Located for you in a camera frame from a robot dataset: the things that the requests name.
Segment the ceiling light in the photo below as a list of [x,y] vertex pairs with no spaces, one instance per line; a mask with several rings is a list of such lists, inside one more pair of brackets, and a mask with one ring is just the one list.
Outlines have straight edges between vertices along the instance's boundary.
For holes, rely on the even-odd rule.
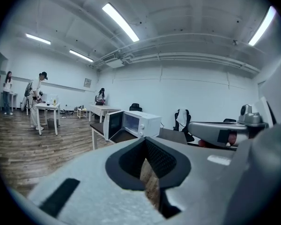
[[102,9],[124,30],[125,33],[127,33],[127,35],[132,39],[132,41],[139,41],[139,38],[133,32],[128,23],[110,3],[107,3]]
[[35,36],[30,35],[30,34],[28,34],[28,33],[26,33],[26,37],[32,38],[32,39],[35,39],[35,40],[37,40],[37,41],[40,41],[40,42],[47,43],[47,44],[51,45],[51,42],[50,42],[50,41],[47,41],[47,40],[42,39],[42,38],[39,38],[39,37],[35,37]]
[[249,45],[254,46],[259,38],[261,38],[262,34],[266,31],[268,26],[270,25],[271,21],[273,20],[274,16],[276,14],[276,10],[273,6],[271,6],[266,14],[265,19],[263,20],[261,26],[258,28],[255,35],[252,37],[252,39],[249,41]]
[[77,53],[77,52],[75,52],[75,51],[73,51],[73,50],[70,50],[70,53],[75,54],[76,56],[81,57],[81,58],[83,58],[83,59],[85,59],[85,60],[87,60],[87,61],[89,61],[89,62],[93,62],[93,61],[94,61],[94,60],[92,60],[92,59],[90,59],[90,58],[88,58],[88,57],[86,57],[86,56],[83,56],[83,55],[81,55],[80,53]]

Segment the ceiling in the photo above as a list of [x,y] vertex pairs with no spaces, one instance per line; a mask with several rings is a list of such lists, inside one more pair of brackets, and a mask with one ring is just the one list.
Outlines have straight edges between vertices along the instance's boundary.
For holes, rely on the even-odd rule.
[[[138,42],[102,10],[111,3],[129,23]],[[271,23],[255,46],[248,42],[270,4],[267,0],[20,0],[7,22],[17,41],[69,58],[73,49],[94,60],[79,61],[99,70],[116,54],[124,64],[143,61],[210,61],[258,73],[281,21]],[[51,41],[27,39],[25,33]]]

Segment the small table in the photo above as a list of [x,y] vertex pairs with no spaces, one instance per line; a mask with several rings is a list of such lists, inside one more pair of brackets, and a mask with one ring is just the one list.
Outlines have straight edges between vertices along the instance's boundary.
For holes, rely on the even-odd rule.
[[[17,93],[10,92],[9,95],[11,96],[11,112],[14,111],[14,97],[15,97],[15,110],[17,110]],[[4,107],[3,102],[3,92],[1,92],[1,103],[0,103],[0,111],[2,111],[2,107]]]
[[[92,128],[92,142],[93,142],[93,150],[97,149],[97,135],[100,135],[101,137],[104,137],[103,132],[103,122],[100,123],[94,123],[90,125]],[[169,140],[175,143],[182,143],[187,145],[187,141],[185,138],[184,133],[169,130],[166,128],[160,128],[159,135],[157,136],[159,138]],[[120,130],[117,132],[109,141],[113,144],[120,143],[124,141],[128,141],[131,139],[137,138],[136,136],[132,135],[131,133],[127,132],[126,130]]]
[[46,125],[48,125],[48,122],[47,122],[47,109],[53,109],[54,111],[54,128],[55,128],[55,135],[57,135],[57,122],[56,122],[56,110],[58,109],[58,120],[59,120],[59,123],[60,123],[60,109],[59,109],[59,106],[60,106],[60,103],[57,103],[55,106],[53,104],[50,104],[50,105],[47,105],[46,103],[39,103],[39,104],[36,104],[35,105],[37,107],[37,125],[38,125],[38,132],[40,135],[42,135],[42,130],[41,130],[41,123],[40,123],[40,120],[39,120],[39,110],[40,109],[44,109],[45,110],[45,120],[46,120]]
[[91,105],[90,109],[89,109],[89,121],[91,121],[91,112],[100,116],[100,122],[102,122],[103,113],[107,114],[107,113],[116,112],[116,111],[120,111],[120,109],[110,107],[107,105],[103,105],[103,106]]
[[80,118],[88,118],[88,110],[84,110],[84,109],[78,108],[77,117],[79,119]]

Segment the trash can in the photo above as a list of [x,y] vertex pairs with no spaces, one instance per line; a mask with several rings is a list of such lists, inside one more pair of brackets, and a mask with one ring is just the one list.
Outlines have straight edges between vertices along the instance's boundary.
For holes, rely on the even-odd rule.
[[[47,119],[47,123],[48,123],[48,128],[55,129],[55,127],[54,127],[54,118]],[[58,119],[56,119],[56,125],[57,125],[57,127],[59,126]]]

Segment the man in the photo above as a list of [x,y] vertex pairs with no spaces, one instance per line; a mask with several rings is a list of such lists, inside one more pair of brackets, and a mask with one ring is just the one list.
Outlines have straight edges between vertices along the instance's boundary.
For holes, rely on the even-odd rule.
[[31,84],[31,90],[29,92],[29,108],[30,108],[30,121],[31,121],[31,127],[36,128],[38,130],[37,126],[37,107],[35,106],[36,104],[40,103],[41,96],[39,95],[39,89],[41,87],[41,82],[47,78],[47,73],[42,72],[39,74],[39,77],[34,79]]

